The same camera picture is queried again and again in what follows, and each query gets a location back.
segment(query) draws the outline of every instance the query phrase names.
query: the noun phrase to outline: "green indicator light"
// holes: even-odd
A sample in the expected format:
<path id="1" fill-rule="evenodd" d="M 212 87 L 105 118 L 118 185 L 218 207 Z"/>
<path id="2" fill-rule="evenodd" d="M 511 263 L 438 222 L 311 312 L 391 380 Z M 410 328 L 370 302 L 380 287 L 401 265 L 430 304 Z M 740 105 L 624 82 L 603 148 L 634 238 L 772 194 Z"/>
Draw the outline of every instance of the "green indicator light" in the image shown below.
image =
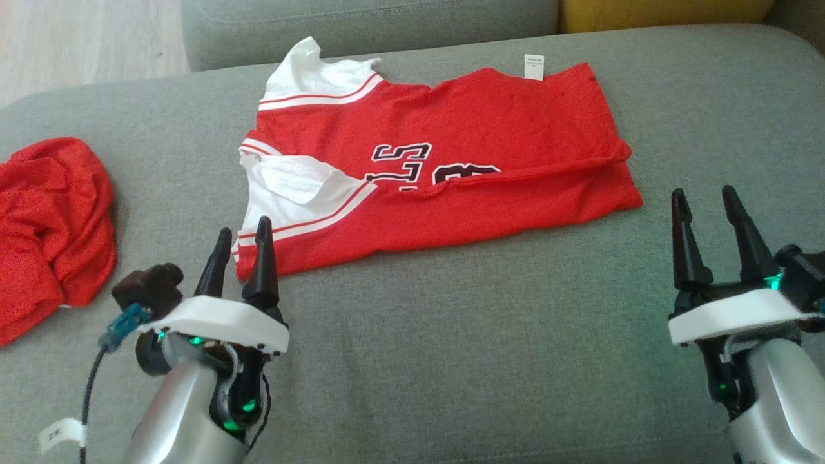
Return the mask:
<path id="1" fill-rule="evenodd" d="M 240 432 L 243 429 L 240 428 L 236 423 L 234 423 L 234 421 L 227 420 L 226 422 L 224 422 L 224 430 L 226 430 L 227 432 Z"/>
<path id="2" fill-rule="evenodd" d="M 765 277 L 765 287 L 779 290 L 779 282 L 782 280 L 782 272 L 773 277 Z"/>

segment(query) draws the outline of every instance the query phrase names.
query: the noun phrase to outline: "yellow cushion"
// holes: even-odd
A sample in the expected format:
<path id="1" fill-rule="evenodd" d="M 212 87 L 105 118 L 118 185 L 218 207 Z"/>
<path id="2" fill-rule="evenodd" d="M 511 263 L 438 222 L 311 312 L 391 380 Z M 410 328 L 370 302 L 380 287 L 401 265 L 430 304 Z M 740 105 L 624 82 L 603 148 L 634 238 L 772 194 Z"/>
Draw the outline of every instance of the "yellow cushion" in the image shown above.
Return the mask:
<path id="1" fill-rule="evenodd" d="M 561 0 L 561 32 L 704 22 L 761 22 L 774 0 Z"/>

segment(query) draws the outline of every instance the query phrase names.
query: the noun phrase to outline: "black cable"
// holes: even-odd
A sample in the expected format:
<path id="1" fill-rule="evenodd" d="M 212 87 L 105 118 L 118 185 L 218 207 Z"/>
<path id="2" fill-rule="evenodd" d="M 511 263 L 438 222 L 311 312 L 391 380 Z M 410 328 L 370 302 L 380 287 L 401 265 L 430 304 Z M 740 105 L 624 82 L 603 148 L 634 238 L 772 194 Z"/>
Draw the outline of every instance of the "black cable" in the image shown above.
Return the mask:
<path id="1" fill-rule="evenodd" d="M 106 353 L 108 353 L 106 348 L 101 348 L 101 351 L 97 354 L 97 357 L 95 357 L 92 370 L 89 372 L 89 377 L 86 380 L 86 392 L 83 394 L 83 412 L 80 416 L 80 424 L 82 424 L 83 428 L 86 428 L 86 424 L 89 422 L 89 401 L 92 399 L 92 386 L 95 383 L 95 377 L 97 377 L 97 369 L 100 368 L 101 361 Z M 80 448 L 80 464 L 86 464 L 85 446 Z"/>
<path id="2" fill-rule="evenodd" d="M 255 442 L 258 437 L 261 436 L 261 432 L 263 432 L 263 429 L 266 427 L 266 422 L 269 420 L 269 412 L 272 410 L 272 395 L 269 392 L 269 381 L 266 379 L 266 374 L 261 374 L 261 378 L 263 379 L 263 385 L 266 387 L 266 410 L 263 413 L 263 422 L 261 422 L 261 427 L 257 430 L 257 432 L 255 432 L 255 436 L 252 437 L 252 441 L 249 442 L 247 454 L 249 454 L 252 447 L 255 446 Z"/>

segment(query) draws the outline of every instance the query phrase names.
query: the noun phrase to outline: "gray sofa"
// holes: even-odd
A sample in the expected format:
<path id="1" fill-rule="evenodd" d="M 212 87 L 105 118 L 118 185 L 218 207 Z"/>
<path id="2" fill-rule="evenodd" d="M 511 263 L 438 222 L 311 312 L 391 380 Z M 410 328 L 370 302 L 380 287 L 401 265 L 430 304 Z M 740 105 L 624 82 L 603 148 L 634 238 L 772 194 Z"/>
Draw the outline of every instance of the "gray sofa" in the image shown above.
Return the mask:
<path id="1" fill-rule="evenodd" d="M 316 36 L 322 47 L 355 51 Z M 269 40 L 282 51 L 293 39 Z M 629 167 L 645 205 L 585 225 L 283 278 L 290 351 L 267 366 L 272 415 L 248 462 L 730 462 L 725 414 L 709 400 L 700 354 L 674 348 L 667 334 L 669 196 L 686 189 L 718 279 L 738 275 L 725 183 L 772 249 L 825 249 L 825 60 L 799 37 L 761 25 L 377 55 L 388 80 L 434 85 L 483 66 L 519 75 L 527 53 L 543 54 L 547 73 L 590 63 L 634 150 Z M 0 111 L 6 157 L 60 135 L 95 150 L 115 187 L 119 259 L 91 307 L 59 310 L 2 350 L 0 456 L 35 462 L 37 433 L 79 416 L 97 337 L 118 313 L 113 282 L 172 262 L 191 293 L 219 228 L 240 225 L 247 181 L 236 150 L 274 68 L 71 88 Z M 239 297 L 231 272 L 225 288 Z M 804 345 L 822 366 L 823 338 Z M 104 359 L 89 462 L 118 462 L 159 382 L 139 370 L 130 343 Z M 75 461 L 69 445 L 45 459 Z"/>

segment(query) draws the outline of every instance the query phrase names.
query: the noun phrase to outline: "red and white jersey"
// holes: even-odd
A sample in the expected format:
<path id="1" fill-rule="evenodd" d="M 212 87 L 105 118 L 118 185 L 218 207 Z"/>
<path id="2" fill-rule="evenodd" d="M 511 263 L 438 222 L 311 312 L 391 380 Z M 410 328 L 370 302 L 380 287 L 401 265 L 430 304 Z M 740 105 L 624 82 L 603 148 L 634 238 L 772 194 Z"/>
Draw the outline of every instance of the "red and white jersey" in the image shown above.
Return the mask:
<path id="1" fill-rule="evenodd" d="M 272 220 L 279 274 L 578 224 L 642 205 L 587 64 L 543 81 L 480 69 L 433 88 L 376 59 L 326 63 L 310 37 L 266 83 L 240 147 L 238 278 Z"/>

